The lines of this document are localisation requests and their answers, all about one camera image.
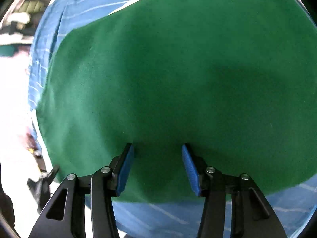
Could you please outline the green varsity jacket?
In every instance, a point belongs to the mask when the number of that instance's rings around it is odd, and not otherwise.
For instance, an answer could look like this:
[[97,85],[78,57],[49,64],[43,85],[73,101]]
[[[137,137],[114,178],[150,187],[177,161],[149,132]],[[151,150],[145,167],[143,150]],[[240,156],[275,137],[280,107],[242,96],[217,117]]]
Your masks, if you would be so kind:
[[296,0],[141,0],[64,38],[36,114],[58,180],[131,143],[123,200],[193,198],[189,143],[276,192],[316,174],[316,26]]

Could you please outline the blue striped bed sheet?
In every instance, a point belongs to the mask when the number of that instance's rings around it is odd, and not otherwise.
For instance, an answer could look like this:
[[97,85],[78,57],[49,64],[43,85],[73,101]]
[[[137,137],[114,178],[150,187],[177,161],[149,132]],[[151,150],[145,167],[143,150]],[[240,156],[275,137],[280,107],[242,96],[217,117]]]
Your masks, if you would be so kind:
[[[51,56],[73,29],[107,16],[132,0],[51,0],[35,32],[31,45],[28,103],[35,114],[46,82]],[[269,195],[288,237],[297,237],[316,211],[316,177]],[[201,211],[198,202],[144,204],[115,202],[115,216],[121,231],[137,237],[192,237],[198,218],[185,215],[187,209]]]

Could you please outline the stack of folded clothes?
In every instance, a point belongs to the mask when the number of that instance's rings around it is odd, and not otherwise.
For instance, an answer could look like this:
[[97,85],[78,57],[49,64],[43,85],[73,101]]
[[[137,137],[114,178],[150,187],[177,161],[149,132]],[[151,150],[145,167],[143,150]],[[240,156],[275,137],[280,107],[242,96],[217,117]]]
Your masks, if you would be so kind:
[[13,0],[1,19],[1,57],[29,51],[51,0]]

